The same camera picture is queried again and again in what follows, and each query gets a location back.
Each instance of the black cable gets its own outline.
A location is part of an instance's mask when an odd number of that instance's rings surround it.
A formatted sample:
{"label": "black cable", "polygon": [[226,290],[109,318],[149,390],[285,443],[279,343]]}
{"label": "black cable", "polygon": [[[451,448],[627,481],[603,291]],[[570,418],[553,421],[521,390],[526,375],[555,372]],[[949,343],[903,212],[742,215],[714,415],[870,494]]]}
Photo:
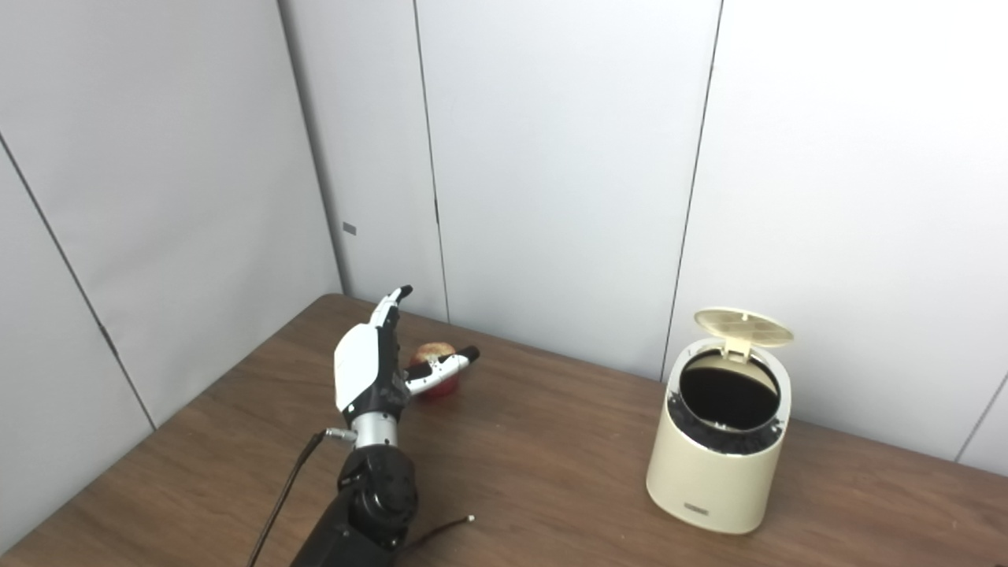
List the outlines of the black cable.
{"label": "black cable", "polygon": [[456,526],[462,526],[463,524],[469,524],[470,522],[476,522],[476,517],[473,515],[469,515],[466,518],[460,518],[459,520],[456,520],[454,522],[449,522],[444,526],[434,528],[433,530],[427,532],[422,538],[416,540],[411,544],[407,544],[406,547],[402,549],[402,553],[403,554],[409,553],[415,550],[416,548],[422,546],[423,544],[429,542],[430,540],[434,539],[435,537],[444,534],[445,532],[448,532],[452,528],[455,528]]}
{"label": "black cable", "polygon": [[287,483],[283,485],[283,489],[280,490],[280,496],[276,499],[276,504],[273,505],[273,512],[269,514],[269,518],[266,520],[266,525],[262,528],[262,533],[259,534],[259,541],[255,543],[255,547],[252,548],[252,556],[249,557],[248,567],[255,565],[256,559],[259,559],[259,552],[262,551],[262,545],[266,543],[266,536],[269,535],[269,531],[273,528],[273,523],[276,522],[276,517],[280,515],[280,508],[283,507],[284,500],[287,499],[287,494],[290,493],[290,487],[294,485],[294,479],[297,478],[297,473],[300,472],[301,466],[304,465],[304,461],[308,460],[311,456],[311,452],[314,451],[323,440],[326,439],[326,431],[320,431],[319,433],[311,436],[308,440],[308,444],[304,446],[304,450],[297,457],[297,461],[294,462],[294,468],[290,471],[290,476],[287,477]]}

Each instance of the trash can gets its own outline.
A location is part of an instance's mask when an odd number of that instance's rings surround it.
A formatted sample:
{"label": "trash can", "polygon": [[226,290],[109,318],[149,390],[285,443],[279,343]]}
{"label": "trash can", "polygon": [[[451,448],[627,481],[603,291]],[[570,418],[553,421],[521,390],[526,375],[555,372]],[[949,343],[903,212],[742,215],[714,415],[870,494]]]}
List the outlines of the trash can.
{"label": "trash can", "polygon": [[794,337],[737,309],[695,319],[715,338],[690,344],[672,365],[647,491],[683,522],[745,534],[763,521],[791,412],[787,371],[765,348]]}

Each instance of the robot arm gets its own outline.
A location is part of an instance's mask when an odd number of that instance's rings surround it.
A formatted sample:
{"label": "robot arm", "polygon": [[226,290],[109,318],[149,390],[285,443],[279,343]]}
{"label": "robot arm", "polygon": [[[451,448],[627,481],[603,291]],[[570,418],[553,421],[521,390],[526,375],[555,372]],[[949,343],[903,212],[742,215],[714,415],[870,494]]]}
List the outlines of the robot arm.
{"label": "robot arm", "polygon": [[387,567],[416,514],[413,463],[398,447],[397,425],[409,398],[475,361],[466,347],[425,364],[398,366],[395,326],[404,286],[378,303],[371,319],[350,330],[334,352],[336,406],[352,431],[327,435],[354,442],[340,472],[338,494],[291,567]]}

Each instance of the red apple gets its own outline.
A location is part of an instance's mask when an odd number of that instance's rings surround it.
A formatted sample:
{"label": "red apple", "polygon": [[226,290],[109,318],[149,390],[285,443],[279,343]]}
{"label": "red apple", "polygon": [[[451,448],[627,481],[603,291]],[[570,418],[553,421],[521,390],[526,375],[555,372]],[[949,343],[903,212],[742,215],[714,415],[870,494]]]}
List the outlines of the red apple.
{"label": "red apple", "polygon": [[[432,360],[437,360],[442,356],[448,354],[455,354],[455,347],[448,343],[426,343],[420,345],[420,348],[416,349],[413,356],[409,358],[409,366],[413,364],[419,364],[421,362],[430,362]],[[443,395],[448,395],[458,389],[459,387],[459,374],[452,376],[451,378],[443,381],[442,383],[435,385],[434,387],[420,393],[420,398],[424,400],[432,400],[434,398],[442,398]]]}

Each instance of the trash can lid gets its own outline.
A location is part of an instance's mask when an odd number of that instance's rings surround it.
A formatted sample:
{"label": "trash can lid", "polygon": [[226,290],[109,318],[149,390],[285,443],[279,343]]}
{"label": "trash can lid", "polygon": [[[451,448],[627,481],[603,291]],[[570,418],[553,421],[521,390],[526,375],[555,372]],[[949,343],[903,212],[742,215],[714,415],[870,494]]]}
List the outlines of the trash can lid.
{"label": "trash can lid", "polygon": [[694,320],[708,333],[727,339],[730,344],[747,345],[746,351],[748,345],[775,347],[794,340],[794,334],[781,323],[742,309],[711,307],[698,311]]}

